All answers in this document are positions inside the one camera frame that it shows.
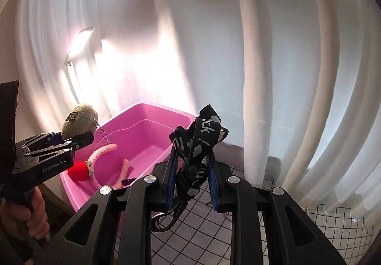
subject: metal screw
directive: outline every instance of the metal screw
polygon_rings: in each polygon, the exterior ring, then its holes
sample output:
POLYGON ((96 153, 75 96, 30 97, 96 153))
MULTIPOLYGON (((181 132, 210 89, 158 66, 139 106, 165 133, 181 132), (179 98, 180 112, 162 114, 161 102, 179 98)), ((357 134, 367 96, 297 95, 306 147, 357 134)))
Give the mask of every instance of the metal screw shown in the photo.
POLYGON ((228 181, 229 181, 230 183, 239 183, 239 177, 237 177, 237 176, 230 176, 230 177, 228 178, 228 181))
POLYGON ((146 183, 152 183, 152 182, 156 181, 156 177, 154 175, 148 175, 148 176, 144 177, 144 181, 146 183))
POLYGON ((26 165, 26 161, 20 161, 18 164, 15 165, 16 169, 20 169, 26 165))
POLYGON ((104 185, 99 189, 99 193, 103 195, 107 195, 111 192, 111 188, 108 185, 104 185))
POLYGON ((284 194, 284 190, 278 186, 276 186, 274 189, 272 189, 272 192, 275 194, 275 195, 283 195, 284 194))

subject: human hand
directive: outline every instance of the human hand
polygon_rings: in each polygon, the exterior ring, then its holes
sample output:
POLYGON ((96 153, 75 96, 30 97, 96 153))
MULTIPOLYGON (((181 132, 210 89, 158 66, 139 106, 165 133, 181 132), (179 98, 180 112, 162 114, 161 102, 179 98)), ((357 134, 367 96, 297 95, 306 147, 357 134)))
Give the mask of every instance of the human hand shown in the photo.
POLYGON ((19 204, 12 202, 2 202, 0 207, 1 222, 8 234, 20 240, 24 240, 20 234, 17 221, 26 221, 28 232, 31 237, 41 239, 48 234, 50 226, 48 216, 45 212, 45 201, 39 188, 34 188, 34 193, 31 199, 33 213, 30 210, 19 204))

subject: white curtain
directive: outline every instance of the white curtain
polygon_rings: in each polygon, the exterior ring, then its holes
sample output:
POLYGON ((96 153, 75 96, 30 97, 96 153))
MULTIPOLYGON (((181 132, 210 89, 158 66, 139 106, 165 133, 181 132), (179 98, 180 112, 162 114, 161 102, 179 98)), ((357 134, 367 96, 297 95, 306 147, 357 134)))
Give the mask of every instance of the white curtain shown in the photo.
POLYGON ((45 132, 59 131, 75 98, 100 122, 136 102, 194 115, 212 104, 244 148, 245 178, 276 184, 301 206, 349 204, 381 222, 381 13, 374 0, 20 0, 18 65, 45 132))

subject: black lanyard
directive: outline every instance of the black lanyard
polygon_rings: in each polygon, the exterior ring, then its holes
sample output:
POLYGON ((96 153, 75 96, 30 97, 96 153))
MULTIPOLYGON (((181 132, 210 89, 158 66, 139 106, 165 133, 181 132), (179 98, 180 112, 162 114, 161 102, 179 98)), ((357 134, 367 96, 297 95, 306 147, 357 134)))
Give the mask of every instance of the black lanyard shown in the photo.
POLYGON ((178 126, 169 135, 169 139, 184 164, 176 174, 177 194, 174 198, 173 208, 152 218, 151 229, 153 232, 168 231, 187 207, 188 202, 200 192, 201 185, 208 178, 206 165, 202 161, 217 143, 226 138, 228 132, 221 126, 221 118, 212 106, 207 105, 201 109, 199 116, 192 122, 188 130, 178 126), (159 219, 171 213, 173 213, 172 221, 167 226, 161 226, 159 219))

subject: pink plastic tub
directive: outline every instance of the pink plastic tub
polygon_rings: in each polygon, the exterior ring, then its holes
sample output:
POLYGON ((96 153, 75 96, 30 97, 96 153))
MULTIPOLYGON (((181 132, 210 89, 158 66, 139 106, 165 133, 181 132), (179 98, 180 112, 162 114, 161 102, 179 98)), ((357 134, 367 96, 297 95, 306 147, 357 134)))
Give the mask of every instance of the pink plastic tub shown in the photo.
MULTIPOLYGON (((94 176, 97 181, 100 185, 113 185, 123 159, 131 162, 127 179, 150 174, 154 165, 164 161, 170 154, 172 144, 168 135, 178 125, 188 128, 194 119, 188 113, 151 103, 138 103, 127 108, 102 125, 118 148, 105 154, 105 158, 95 164, 94 176)), ((78 150, 74 161, 86 161, 94 150, 106 144, 97 131, 93 144, 78 150)), ((75 211, 96 191, 89 181, 72 181, 67 171, 62 172, 60 177, 75 211)))

